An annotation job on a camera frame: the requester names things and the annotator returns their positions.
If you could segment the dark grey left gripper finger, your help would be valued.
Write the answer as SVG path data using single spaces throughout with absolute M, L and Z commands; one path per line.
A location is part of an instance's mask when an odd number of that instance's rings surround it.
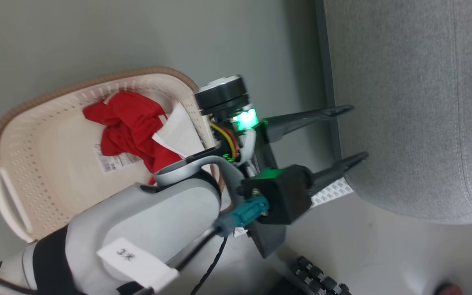
M 369 157 L 368 152 L 360 152 L 353 156 L 339 159 L 330 168 L 312 173 L 313 184 L 309 188 L 309 195 L 313 196 L 330 186 L 333 182 L 345 177 L 346 172 Z

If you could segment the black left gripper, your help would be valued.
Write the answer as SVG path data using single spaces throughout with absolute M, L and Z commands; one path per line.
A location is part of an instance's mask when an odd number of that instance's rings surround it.
M 219 142 L 216 147 L 195 154 L 194 161 L 214 157 L 217 166 L 228 164 L 242 172 L 246 179 L 268 169 L 252 169 L 252 162 L 257 160 L 256 151 L 298 129 L 335 120 L 355 109 L 352 105 L 344 105 L 259 120 L 241 75 L 210 82 L 199 89 L 195 100 L 201 114 L 207 117 L 208 129 Z

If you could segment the grey fabric sofa cushion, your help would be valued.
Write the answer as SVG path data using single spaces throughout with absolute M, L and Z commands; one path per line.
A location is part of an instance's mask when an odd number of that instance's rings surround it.
M 356 194 L 472 224 L 472 0 L 323 0 L 343 155 Z

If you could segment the white patterned floor tape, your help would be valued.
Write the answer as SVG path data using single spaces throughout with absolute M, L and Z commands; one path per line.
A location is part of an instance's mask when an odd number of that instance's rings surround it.
M 326 186 L 317 193 L 313 193 L 311 197 L 312 205 L 311 209 L 316 206 L 326 204 L 332 200 L 336 200 L 343 196 L 353 193 L 353 189 L 348 184 L 347 180 L 342 177 Z

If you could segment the white cloth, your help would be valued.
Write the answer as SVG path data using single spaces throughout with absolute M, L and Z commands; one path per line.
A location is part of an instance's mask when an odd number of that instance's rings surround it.
M 160 115 L 163 126 L 152 135 L 152 140 L 185 159 L 205 150 L 197 131 L 181 103 L 172 105 L 172 112 Z

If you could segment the red crumpled garment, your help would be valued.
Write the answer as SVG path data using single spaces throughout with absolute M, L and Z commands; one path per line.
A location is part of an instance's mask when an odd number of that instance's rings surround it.
M 182 160 L 152 136 L 167 119 L 161 105 L 136 92 L 122 91 L 83 110 L 84 117 L 103 125 L 100 149 L 106 157 L 130 154 L 138 157 L 152 174 Z

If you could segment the white printed basket sticker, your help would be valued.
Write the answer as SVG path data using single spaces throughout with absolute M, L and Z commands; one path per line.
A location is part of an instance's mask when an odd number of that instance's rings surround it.
M 118 170 L 122 170 L 141 161 L 139 157 L 129 153 L 122 153 L 115 156 L 105 156 L 102 153 L 101 144 L 98 142 L 92 144 L 92 147 L 99 162 L 100 168 L 105 175 L 111 174 L 112 172 L 118 172 Z

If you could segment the cream perforated laundry basket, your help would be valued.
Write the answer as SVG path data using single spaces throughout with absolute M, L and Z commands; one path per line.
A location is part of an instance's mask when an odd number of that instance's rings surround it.
M 47 93 L 11 109 L 0 120 L 0 213 L 12 232 L 33 243 L 75 215 L 152 174 L 143 162 L 105 175 L 92 144 L 103 126 L 83 110 L 119 91 L 137 92 L 170 112 L 182 104 L 205 148 L 215 146 L 194 99 L 197 84 L 168 67 L 102 75 Z

